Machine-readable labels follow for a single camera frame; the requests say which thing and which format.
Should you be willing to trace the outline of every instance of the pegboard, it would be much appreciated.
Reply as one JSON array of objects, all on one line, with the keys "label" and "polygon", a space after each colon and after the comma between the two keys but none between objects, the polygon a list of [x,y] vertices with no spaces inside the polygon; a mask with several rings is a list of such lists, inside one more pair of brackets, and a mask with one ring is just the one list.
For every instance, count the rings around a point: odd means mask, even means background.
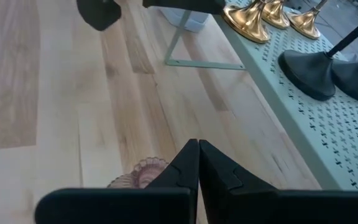
[{"label": "pegboard", "polygon": [[[226,2],[240,7],[250,3],[249,0],[227,0]],[[259,88],[261,88],[260,84],[265,84],[279,97],[283,111],[285,111],[284,113],[278,112],[281,113],[280,116],[278,115],[280,121],[282,123],[285,121],[281,119],[284,116],[290,116],[295,121],[293,127],[306,136],[307,144],[319,156],[339,188],[358,190],[358,101],[348,97],[338,88],[335,96],[330,100],[316,101],[298,90],[283,74],[277,62],[278,56],[284,50],[313,53],[329,51],[333,45],[324,36],[321,36],[319,40],[310,40],[292,28],[279,30],[266,23],[265,25],[271,35],[269,42],[263,45],[255,44],[236,34],[241,44],[232,43],[233,47],[240,58],[241,50],[247,51],[246,54],[249,56],[246,60],[253,60],[256,64],[256,69],[253,70],[258,74],[252,74],[252,71],[249,71]],[[334,58],[346,60],[341,54],[336,54]],[[243,59],[242,61],[248,69],[247,63]],[[269,104],[277,114],[271,102],[269,101]],[[301,151],[300,145],[296,144],[296,146]],[[307,153],[302,153],[302,155],[309,167],[313,167],[313,161],[305,157]],[[321,171],[317,168],[315,170],[311,168],[311,170],[319,179],[318,176],[324,174],[316,173],[316,170]]]}]

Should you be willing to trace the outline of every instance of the brass bell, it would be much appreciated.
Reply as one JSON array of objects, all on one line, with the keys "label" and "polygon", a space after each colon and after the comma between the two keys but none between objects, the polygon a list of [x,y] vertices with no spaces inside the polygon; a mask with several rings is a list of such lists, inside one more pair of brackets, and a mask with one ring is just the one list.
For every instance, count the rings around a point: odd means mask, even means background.
[{"label": "brass bell", "polygon": [[247,7],[225,6],[223,19],[239,34],[256,43],[264,44],[270,35],[262,25],[262,11],[272,0],[256,0]]},{"label": "brass bell", "polygon": [[285,29],[290,26],[290,21],[284,13],[285,0],[274,0],[267,3],[262,12],[262,19],[270,25]]},{"label": "brass bell", "polygon": [[316,28],[314,21],[321,7],[327,2],[322,0],[316,7],[302,14],[287,13],[291,26],[300,34],[310,39],[316,40],[320,37],[320,31]]}]

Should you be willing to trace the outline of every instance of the wood grain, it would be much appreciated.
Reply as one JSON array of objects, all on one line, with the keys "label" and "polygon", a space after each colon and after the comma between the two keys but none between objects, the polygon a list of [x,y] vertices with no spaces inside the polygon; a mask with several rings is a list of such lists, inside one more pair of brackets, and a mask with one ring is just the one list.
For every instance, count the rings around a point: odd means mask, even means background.
[{"label": "wood grain", "polygon": [[[190,138],[278,188],[320,188],[247,72],[165,66],[175,27],[140,0],[118,3],[122,19],[97,32],[75,0],[0,0],[0,223],[33,223],[47,193],[105,187]],[[173,56],[239,63],[211,17]]]}]

